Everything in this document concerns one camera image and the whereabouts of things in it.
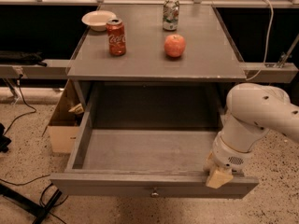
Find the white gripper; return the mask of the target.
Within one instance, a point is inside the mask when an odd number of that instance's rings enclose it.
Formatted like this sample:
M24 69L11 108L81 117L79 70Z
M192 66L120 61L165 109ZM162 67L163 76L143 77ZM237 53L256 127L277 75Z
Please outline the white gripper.
M228 147L222 140L221 133L218 133L204 164L204 170L210 170L206 186L218 189L229 183L234 178L232 170L240 172L251 156L251 152L242 153Z

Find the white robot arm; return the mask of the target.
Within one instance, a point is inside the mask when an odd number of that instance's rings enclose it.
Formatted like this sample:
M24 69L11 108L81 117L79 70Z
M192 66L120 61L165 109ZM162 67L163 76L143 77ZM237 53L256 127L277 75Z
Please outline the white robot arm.
M299 106L282 89L242 83L226 98L230 116L218 132L204 170L206 185L218 189L249 163L254 145L271 130L299 142Z

